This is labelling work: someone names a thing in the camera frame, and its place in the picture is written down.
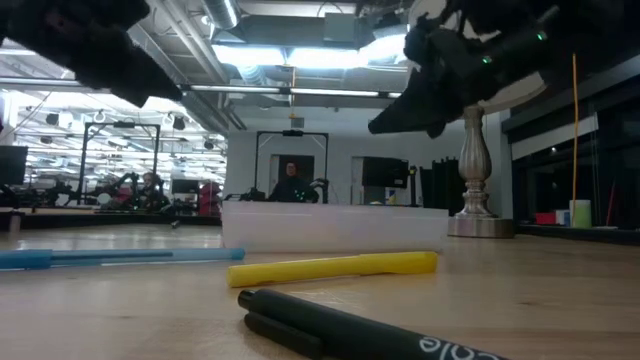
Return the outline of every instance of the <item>red object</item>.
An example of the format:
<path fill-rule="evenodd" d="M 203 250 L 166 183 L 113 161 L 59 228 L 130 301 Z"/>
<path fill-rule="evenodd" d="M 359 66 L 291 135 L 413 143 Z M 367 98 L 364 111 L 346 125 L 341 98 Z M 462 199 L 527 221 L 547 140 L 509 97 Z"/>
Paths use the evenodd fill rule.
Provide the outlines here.
<path fill-rule="evenodd" d="M 131 199 L 131 188 L 128 186 L 121 186 L 118 189 L 118 193 L 116 194 L 116 200 L 118 200 L 119 202 L 125 202 L 129 199 Z"/>
<path fill-rule="evenodd" d="M 198 202 L 201 216 L 220 216 L 220 191 L 220 185 L 214 181 L 200 188 Z"/>
<path fill-rule="evenodd" d="M 555 225 L 556 213 L 536 213 L 536 224 L 538 225 Z"/>

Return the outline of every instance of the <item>desk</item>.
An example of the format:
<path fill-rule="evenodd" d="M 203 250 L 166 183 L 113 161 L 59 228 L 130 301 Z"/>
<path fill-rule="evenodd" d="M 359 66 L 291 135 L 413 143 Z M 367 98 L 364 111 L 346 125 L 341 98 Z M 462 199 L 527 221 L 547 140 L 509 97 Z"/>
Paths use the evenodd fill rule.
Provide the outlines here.
<path fill-rule="evenodd" d="M 23 231 L 4 247 L 217 246 L 211 227 Z M 249 255 L 247 263 L 317 255 Z M 2 359 L 299 359 L 249 332 L 228 263 L 0 273 Z M 637 360 L 640 249 L 521 236 L 449 239 L 437 274 L 270 288 L 522 360 Z"/>

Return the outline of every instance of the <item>white plastic bin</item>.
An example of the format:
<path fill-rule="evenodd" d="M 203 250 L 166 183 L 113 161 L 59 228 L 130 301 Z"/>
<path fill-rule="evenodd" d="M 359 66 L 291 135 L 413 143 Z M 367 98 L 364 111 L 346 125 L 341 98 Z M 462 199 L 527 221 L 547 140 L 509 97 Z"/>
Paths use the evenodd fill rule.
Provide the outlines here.
<path fill-rule="evenodd" d="M 439 251 L 448 211 L 393 206 L 225 202 L 223 243 L 247 252 Z"/>

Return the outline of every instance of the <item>blue pen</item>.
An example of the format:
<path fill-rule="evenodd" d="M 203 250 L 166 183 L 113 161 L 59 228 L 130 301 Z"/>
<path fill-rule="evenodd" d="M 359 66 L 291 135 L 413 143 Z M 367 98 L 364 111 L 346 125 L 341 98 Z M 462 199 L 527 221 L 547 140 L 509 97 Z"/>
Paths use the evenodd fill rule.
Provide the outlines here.
<path fill-rule="evenodd" d="M 242 259 L 244 249 L 14 250 L 0 251 L 0 269 Z"/>

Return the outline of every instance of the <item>pen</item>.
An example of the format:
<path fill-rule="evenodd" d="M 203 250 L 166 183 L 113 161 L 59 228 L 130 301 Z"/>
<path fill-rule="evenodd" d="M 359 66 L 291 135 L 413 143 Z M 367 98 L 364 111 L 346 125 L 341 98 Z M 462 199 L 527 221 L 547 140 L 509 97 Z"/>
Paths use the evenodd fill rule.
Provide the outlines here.
<path fill-rule="evenodd" d="M 9 250 L 0 251 L 0 269 L 55 266 L 242 260 L 243 249 Z"/>
<path fill-rule="evenodd" d="M 244 290 L 238 304 L 249 329 L 310 359 L 506 360 L 273 290 Z"/>

